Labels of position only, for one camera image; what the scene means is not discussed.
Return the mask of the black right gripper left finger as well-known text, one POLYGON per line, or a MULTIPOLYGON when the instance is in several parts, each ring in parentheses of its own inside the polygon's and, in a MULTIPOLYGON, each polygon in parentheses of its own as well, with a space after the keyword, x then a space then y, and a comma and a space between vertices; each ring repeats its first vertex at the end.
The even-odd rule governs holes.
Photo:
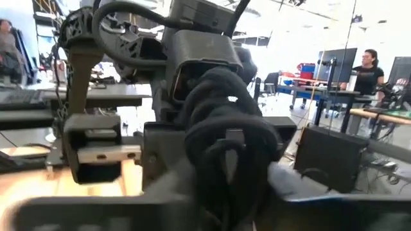
POLYGON ((197 231, 195 172, 168 171, 147 188, 143 169, 124 166, 118 187, 99 196, 25 199, 7 211, 9 231, 197 231))

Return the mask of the black office chair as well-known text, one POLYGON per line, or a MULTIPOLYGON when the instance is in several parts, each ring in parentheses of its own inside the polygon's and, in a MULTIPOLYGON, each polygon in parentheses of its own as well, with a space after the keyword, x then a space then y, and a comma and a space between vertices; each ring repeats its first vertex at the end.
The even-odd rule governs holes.
POLYGON ((277 93, 277 86, 279 81, 279 73, 269 73, 264 80, 264 93, 268 96, 275 95, 277 93))

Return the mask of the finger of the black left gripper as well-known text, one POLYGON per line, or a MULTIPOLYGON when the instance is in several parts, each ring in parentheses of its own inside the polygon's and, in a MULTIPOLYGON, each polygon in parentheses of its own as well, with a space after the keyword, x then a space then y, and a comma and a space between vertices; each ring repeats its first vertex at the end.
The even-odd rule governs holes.
POLYGON ((293 136, 297 125, 289 117, 264 117, 268 131, 264 134, 263 160, 280 160, 293 136))
POLYGON ((140 160, 141 145, 141 138, 122 136, 116 115, 73 114, 64 125, 64 153, 78 184, 114 181, 123 161, 140 160))

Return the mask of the blue work table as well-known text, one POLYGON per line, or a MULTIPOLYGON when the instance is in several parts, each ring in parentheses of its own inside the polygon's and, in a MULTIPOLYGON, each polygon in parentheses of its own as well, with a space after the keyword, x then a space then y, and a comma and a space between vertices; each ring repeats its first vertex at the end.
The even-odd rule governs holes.
POLYGON ((359 92, 350 90, 327 90, 324 87, 314 86, 294 86, 294 85, 278 85, 277 93, 289 94, 292 96, 292 102, 290 103, 290 109, 293 110, 295 100, 297 98, 317 101, 324 100, 324 108, 329 110, 338 110, 341 105, 348 105, 355 97, 359 95, 359 92))

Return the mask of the wooden work table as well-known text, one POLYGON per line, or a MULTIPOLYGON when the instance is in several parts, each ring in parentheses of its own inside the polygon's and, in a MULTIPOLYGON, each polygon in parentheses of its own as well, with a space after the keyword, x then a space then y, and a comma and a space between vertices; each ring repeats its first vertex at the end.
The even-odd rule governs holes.
POLYGON ((384 115, 384 114, 377 114, 374 112, 367 112, 361 108, 353 108, 350 109, 349 113, 352 116, 359 116, 359 117, 368 117, 372 119, 380 119, 382 121, 386 121, 389 123, 396 123, 396 124, 406 124, 406 125, 411 125, 411 119, 403 119, 399 117, 394 117, 394 116, 389 116, 389 115, 384 115))

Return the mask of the black box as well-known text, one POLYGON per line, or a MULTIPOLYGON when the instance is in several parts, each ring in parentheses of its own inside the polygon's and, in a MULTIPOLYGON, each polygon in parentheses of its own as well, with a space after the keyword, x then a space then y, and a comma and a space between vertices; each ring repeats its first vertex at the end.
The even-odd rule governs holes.
POLYGON ((329 189, 349 193, 355 188, 367 146, 366 139, 318 126, 307 127, 299 141, 293 168, 329 189))

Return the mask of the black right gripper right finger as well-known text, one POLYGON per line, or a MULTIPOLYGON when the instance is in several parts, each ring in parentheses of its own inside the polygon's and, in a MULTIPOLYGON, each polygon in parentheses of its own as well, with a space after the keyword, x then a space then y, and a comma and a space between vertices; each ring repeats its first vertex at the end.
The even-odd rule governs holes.
POLYGON ((411 231, 411 198, 326 193, 271 163, 256 231, 411 231))

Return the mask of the person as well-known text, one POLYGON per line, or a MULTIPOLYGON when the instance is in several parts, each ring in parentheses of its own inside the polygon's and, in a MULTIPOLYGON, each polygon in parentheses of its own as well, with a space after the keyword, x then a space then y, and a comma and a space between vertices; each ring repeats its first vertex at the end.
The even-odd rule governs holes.
POLYGON ((361 95, 372 95, 377 84, 384 83, 384 72, 378 63, 378 52, 374 49, 366 49, 362 56, 362 64, 352 69, 356 74, 354 91, 361 95))
POLYGON ((9 77, 12 83, 25 85, 27 74, 24 58, 17 49, 11 30, 10 21, 0 19, 0 76, 9 77))

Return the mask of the dark desk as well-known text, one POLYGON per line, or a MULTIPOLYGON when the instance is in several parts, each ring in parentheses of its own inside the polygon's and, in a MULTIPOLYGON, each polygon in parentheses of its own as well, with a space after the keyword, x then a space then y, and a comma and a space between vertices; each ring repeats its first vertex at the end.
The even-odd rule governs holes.
MULTIPOLYGON (((108 85, 106 89, 91 89, 87 93, 86 108, 138 107, 143 98, 151 97, 148 84, 108 85)), ((54 92, 45 92, 49 105, 42 110, 0 111, 0 131, 50 127, 58 109, 54 92)))

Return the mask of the red storage bin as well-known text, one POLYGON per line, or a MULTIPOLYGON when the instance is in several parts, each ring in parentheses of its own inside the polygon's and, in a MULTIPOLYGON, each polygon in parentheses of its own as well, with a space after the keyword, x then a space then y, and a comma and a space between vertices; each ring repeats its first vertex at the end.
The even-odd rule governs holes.
POLYGON ((312 64, 312 63, 300 63, 300 64, 297 66, 297 70, 299 71, 299 77, 302 78, 302 79, 311 80, 311 79, 313 78, 314 73, 302 73, 302 72, 301 72, 301 67, 302 67, 303 65, 315 65, 315 64, 312 64))

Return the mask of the black keyboard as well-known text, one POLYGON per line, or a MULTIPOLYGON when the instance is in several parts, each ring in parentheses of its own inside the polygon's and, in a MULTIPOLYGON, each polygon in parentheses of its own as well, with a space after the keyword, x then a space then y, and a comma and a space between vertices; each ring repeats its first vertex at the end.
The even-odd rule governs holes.
POLYGON ((41 90, 15 89, 0 92, 0 111, 41 110, 46 108, 41 90))

